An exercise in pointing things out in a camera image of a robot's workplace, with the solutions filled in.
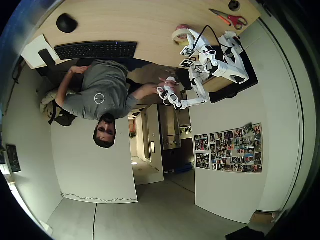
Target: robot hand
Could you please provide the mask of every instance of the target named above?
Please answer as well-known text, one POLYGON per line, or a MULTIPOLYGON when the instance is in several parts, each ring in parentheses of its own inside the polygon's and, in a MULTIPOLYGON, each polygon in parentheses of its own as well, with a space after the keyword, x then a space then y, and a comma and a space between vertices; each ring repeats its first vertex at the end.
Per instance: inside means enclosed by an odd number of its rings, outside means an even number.
POLYGON ((163 100, 163 104, 166 104, 165 101, 168 100, 171 105, 174 106, 175 109, 181 108, 181 103, 179 102, 179 99, 175 92, 172 90, 170 86, 167 85, 168 81, 177 82, 174 77, 170 76, 166 79, 165 84, 163 87, 159 86, 156 91, 159 93, 160 98, 163 100))

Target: white paper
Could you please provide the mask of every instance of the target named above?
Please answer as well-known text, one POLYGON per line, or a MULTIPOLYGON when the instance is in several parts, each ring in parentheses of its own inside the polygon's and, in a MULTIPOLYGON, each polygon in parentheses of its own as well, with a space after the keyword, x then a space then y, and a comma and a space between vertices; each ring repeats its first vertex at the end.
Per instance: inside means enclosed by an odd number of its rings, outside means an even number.
POLYGON ((47 43, 45 36, 40 35, 34 39, 31 43, 25 46, 22 57, 34 68, 38 68, 42 65, 47 66, 46 63, 39 55, 39 51, 47 49, 53 60, 58 60, 59 57, 52 47, 47 43))

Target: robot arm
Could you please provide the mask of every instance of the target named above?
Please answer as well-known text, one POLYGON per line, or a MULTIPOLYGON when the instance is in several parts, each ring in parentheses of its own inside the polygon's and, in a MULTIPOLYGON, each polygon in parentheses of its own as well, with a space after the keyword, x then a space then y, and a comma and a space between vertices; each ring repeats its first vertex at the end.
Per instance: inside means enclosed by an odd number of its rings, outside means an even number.
MULTIPOLYGON (((187 34, 189 45, 186 46, 180 54, 188 58, 193 55, 198 55, 199 61, 189 66, 191 86, 197 93, 198 98, 179 101, 177 95, 170 87, 164 86, 164 88, 157 88, 160 98, 163 99, 163 103, 166 104, 165 101, 169 101, 177 110, 183 110, 208 102, 209 99, 202 83, 212 76, 224 77, 238 84, 249 80, 244 63, 240 57, 243 49, 235 32, 226 31, 225 34, 218 39, 223 52, 224 61, 222 62, 216 59, 216 51, 211 47, 205 37, 200 36, 199 33, 192 29, 188 29, 188 31, 190 33, 187 34)), ((173 77, 169 77, 167 80, 175 81, 173 77)))

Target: poster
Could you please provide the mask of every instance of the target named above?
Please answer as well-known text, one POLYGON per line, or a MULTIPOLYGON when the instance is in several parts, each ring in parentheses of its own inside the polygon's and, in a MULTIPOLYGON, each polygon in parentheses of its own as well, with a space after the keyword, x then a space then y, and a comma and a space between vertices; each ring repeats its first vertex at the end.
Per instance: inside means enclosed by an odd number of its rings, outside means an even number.
POLYGON ((263 138, 261 123, 210 133, 211 169, 234 173, 261 173, 263 138))
POLYGON ((208 135, 195 135, 194 136, 194 145, 196 151, 209 151, 209 141, 208 135))
POLYGON ((6 152, 8 154, 9 163, 13 173, 17 173, 21 171, 17 148, 15 145, 6 145, 6 152))
POLYGON ((201 169, 209 169, 209 154, 196 153, 195 154, 196 167, 201 169))
POLYGON ((2 141, 2 132, 0 132, 0 164, 6 164, 4 151, 5 151, 5 148, 3 146, 3 141, 2 141))

